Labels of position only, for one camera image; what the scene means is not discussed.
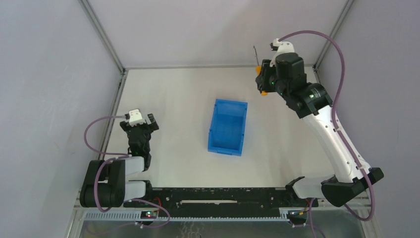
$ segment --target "blue plastic bin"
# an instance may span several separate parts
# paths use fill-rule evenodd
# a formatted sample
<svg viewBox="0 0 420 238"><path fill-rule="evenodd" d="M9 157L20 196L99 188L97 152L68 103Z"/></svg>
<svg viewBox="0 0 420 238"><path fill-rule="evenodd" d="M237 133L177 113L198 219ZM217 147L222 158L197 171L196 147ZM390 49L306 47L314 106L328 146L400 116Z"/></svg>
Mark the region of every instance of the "blue plastic bin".
<svg viewBox="0 0 420 238"><path fill-rule="evenodd" d="M248 103L216 99L209 131L209 152L242 155Z"/></svg>

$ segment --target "white connector block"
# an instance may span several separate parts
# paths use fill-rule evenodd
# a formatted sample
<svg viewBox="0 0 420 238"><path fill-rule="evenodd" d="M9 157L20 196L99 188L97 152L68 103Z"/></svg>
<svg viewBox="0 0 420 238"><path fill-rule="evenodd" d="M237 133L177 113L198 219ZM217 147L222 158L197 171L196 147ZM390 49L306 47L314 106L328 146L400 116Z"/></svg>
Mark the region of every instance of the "white connector block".
<svg viewBox="0 0 420 238"><path fill-rule="evenodd" d="M298 198L309 198L309 197L317 197L317 198L324 198L324 194L321 190L321 182L330 179L333 175L325 176L325 177L316 177L316 178L303 178L297 181L293 185L293 190L295 191Z"/></svg>
<svg viewBox="0 0 420 238"><path fill-rule="evenodd" d="M125 175L142 172L144 170L144 158L140 156L133 156L125 159Z"/></svg>
<svg viewBox="0 0 420 238"><path fill-rule="evenodd" d="M144 181L128 181L125 183L124 201L141 198L146 195L146 183Z"/></svg>
<svg viewBox="0 0 420 238"><path fill-rule="evenodd" d="M130 119L128 120L130 126L146 123L146 119L142 117L142 114L140 113L139 109L131 110L128 112L128 114L130 116Z"/></svg>
<svg viewBox="0 0 420 238"><path fill-rule="evenodd" d="M295 52L295 48L293 47L293 44L288 42L288 41L278 41L278 38L276 38L273 41L273 46L278 47L277 48L277 52L274 54L273 59L270 62L270 67L275 66L275 58L278 55L284 54L284 53L294 53Z"/></svg>

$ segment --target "gray wall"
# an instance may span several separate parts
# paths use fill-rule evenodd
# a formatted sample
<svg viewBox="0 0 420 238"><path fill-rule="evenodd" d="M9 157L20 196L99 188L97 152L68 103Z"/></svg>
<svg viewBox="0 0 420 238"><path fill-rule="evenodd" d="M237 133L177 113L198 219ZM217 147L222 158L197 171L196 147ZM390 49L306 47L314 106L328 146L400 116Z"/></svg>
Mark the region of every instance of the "gray wall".
<svg viewBox="0 0 420 238"><path fill-rule="evenodd" d="M1 1L0 32L1 237L63 237L119 72L76 0Z"/></svg>
<svg viewBox="0 0 420 238"><path fill-rule="evenodd" d="M297 30L328 32L346 0L91 0L126 67L254 65ZM324 41L295 37L305 63Z"/></svg>
<svg viewBox="0 0 420 238"><path fill-rule="evenodd" d="M357 1L337 41L346 60L338 115L357 149L385 178L374 186L385 237L416 237L420 222L420 1ZM335 96L338 54L320 78Z"/></svg>

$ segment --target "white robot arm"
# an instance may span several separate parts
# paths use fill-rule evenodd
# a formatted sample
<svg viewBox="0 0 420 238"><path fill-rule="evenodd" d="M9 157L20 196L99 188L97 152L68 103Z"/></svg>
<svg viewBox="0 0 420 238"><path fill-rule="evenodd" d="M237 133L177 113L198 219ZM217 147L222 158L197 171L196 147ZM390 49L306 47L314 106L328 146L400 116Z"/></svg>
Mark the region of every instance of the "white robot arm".
<svg viewBox="0 0 420 238"><path fill-rule="evenodd" d="M256 78L258 90L264 96L278 93L286 105L294 110L315 133L334 169L333 175L320 178L299 177L288 184L299 198L326 198L335 206L342 206L364 191L368 185L360 169L368 174L372 184L383 178L380 168L371 168L355 149L353 143L336 117L336 129L331 119L332 100L318 83L308 83L304 62L292 43L275 39L271 49L276 51L272 60L264 59ZM340 138L339 130L362 165L359 168Z"/></svg>

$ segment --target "white table surface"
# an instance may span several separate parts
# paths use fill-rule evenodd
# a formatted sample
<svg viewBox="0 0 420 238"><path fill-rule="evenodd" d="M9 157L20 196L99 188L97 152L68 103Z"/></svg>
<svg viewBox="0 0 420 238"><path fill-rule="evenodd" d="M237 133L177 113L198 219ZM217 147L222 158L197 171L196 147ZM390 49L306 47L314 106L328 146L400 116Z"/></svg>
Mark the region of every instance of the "white table surface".
<svg viewBox="0 0 420 238"><path fill-rule="evenodd" d="M305 70L315 82L312 68ZM154 114L160 130L150 141L149 170L128 178L153 187L282 187L299 176L333 174L312 131L279 95L261 96L255 76L250 67L130 70L117 115L139 108ZM207 151L217 98L248 103L241 157ZM127 151L119 122L108 152Z"/></svg>

